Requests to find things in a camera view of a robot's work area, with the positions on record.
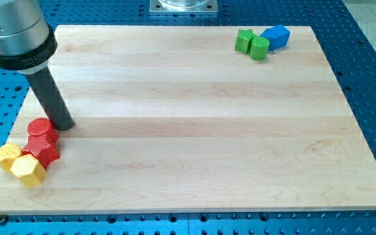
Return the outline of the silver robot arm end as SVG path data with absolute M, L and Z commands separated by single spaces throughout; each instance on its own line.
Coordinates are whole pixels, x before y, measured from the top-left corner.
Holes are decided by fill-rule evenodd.
M 0 68 L 33 74 L 57 49 L 37 0 L 0 0 Z

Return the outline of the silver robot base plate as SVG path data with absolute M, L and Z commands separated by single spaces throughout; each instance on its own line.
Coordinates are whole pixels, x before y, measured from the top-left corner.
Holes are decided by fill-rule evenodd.
M 165 13 L 217 13 L 218 0 L 151 0 L 149 11 Z

